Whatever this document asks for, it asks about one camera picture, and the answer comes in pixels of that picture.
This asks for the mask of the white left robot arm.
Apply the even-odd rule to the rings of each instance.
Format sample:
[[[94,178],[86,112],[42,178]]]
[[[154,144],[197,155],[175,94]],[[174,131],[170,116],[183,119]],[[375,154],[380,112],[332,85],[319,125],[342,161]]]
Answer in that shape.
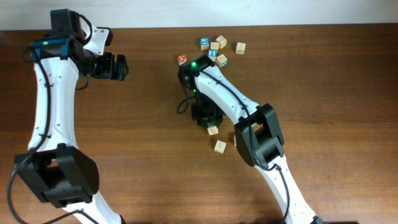
[[[69,9],[50,13],[51,31],[31,43],[37,102],[34,131],[25,154],[14,158],[20,177],[42,203],[62,208],[82,223],[122,223],[101,195],[98,167],[76,143],[74,99],[81,77],[124,80],[124,55],[106,52],[113,33]]]

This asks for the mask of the wooden block number 8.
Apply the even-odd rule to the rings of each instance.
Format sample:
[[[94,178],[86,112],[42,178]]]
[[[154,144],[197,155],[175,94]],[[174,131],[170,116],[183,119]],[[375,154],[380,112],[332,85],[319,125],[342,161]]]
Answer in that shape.
[[[217,140],[217,142],[216,142],[216,144],[215,144],[214,151],[223,154],[225,148],[226,148],[226,143],[223,142],[223,141]]]

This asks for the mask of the wooden block red Q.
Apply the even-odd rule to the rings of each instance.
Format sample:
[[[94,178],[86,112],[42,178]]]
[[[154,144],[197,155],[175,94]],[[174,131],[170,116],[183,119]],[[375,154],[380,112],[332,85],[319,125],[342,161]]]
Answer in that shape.
[[[187,56],[186,56],[186,55],[179,55],[179,56],[177,57],[177,59],[178,59],[178,64],[179,64],[179,65],[182,65],[182,64],[188,62],[188,59],[187,59]]]

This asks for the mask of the wooden block green V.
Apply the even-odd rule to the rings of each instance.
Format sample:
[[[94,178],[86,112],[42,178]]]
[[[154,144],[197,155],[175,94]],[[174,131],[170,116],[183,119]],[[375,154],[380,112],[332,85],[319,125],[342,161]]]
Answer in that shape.
[[[216,134],[218,134],[218,127],[217,127],[217,126],[208,127],[208,128],[207,128],[207,131],[208,131],[208,134],[209,134],[210,136],[216,135]]]

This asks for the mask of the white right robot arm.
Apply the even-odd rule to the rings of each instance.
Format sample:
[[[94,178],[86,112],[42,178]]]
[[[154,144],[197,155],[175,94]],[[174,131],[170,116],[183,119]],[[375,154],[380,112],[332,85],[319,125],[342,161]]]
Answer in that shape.
[[[236,149],[244,162],[259,171],[271,189],[281,212],[282,223],[321,223],[290,173],[284,137],[274,108],[259,105],[234,87],[208,56],[180,64],[178,79],[192,119],[203,128],[219,127],[227,116],[234,125]]]

